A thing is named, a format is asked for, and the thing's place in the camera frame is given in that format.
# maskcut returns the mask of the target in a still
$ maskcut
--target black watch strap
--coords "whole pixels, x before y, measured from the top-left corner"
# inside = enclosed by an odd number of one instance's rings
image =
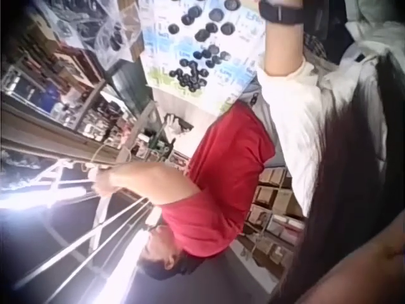
[[[272,5],[267,0],[259,2],[260,16],[268,22],[285,25],[304,23],[304,10],[288,6]]]

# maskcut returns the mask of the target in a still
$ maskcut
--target fluorescent light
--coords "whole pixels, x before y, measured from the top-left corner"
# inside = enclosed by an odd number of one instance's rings
[[[159,207],[154,207],[152,212],[146,218],[145,224],[148,226],[155,226],[158,222],[160,215],[162,214],[162,209]]]
[[[55,190],[29,191],[11,194],[0,199],[0,209],[24,210],[37,206],[51,206],[57,201],[70,200],[86,194],[85,187],[70,187]]]
[[[145,230],[140,230],[136,233],[93,304],[122,303],[131,278],[133,278],[136,271],[140,253],[145,247],[148,238],[149,233]]]

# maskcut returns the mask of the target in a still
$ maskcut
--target person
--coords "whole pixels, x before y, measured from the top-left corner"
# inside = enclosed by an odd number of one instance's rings
[[[277,3],[302,7],[302,0]],[[382,90],[377,84],[381,85],[382,79],[378,77],[376,56],[353,61],[320,79],[314,66],[303,58],[302,37],[301,24],[266,24],[266,51],[258,67],[263,96],[252,109],[237,101],[207,130],[187,176],[161,163],[129,163],[97,177],[95,188],[102,195],[126,187],[162,208],[167,225],[151,232],[140,259],[140,266],[149,275],[166,279],[188,273],[189,257],[207,258],[222,252],[242,230],[259,174],[278,152],[283,154],[294,194],[309,224],[301,250],[271,303],[295,303],[322,275],[401,211],[392,208],[382,218],[373,218],[377,224],[367,219],[367,225],[351,232],[348,240],[336,239],[334,246],[325,249],[329,236],[342,238],[345,224],[353,225],[355,217],[369,211],[364,202],[373,202],[370,204],[377,214],[380,205],[376,198],[389,172],[389,126],[382,101],[392,96],[380,96]],[[395,59],[388,57],[387,62],[391,61]],[[397,69],[387,68],[387,62],[382,70]],[[398,87],[394,80],[385,84],[390,89]],[[400,104],[403,94],[398,90],[395,100]],[[256,111],[264,106],[270,109],[271,123]],[[339,208],[345,200],[347,203]],[[350,211],[348,204],[356,200],[362,204],[352,204],[356,210]],[[333,217],[336,210],[339,214],[349,212],[342,222]],[[311,219],[322,219],[328,229],[315,232]],[[318,246],[311,249],[309,244],[315,241]],[[307,264],[299,259],[302,256],[308,257]],[[316,265],[316,271],[310,271],[308,265]]]

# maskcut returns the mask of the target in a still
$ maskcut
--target white shirt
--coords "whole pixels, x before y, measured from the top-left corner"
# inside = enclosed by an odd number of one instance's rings
[[[365,105],[369,122],[377,120],[371,127],[377,158],[382,161],[383,170],[387,127],[374,66],[375,60],[368,59],[342,66],[322,79],[315,73],[314,66],[305,60],[296,72],[286,77],[271,77],[262,67],[258,68],[262,95],[270,106],[285,163],[292,176],[292,190],[305,216],[309,212],[320,162],[319,126],[323,125],[333,107],[339,112],[339,108],[352,101],[358,83],[366,89],[365,94],[369,98]]]

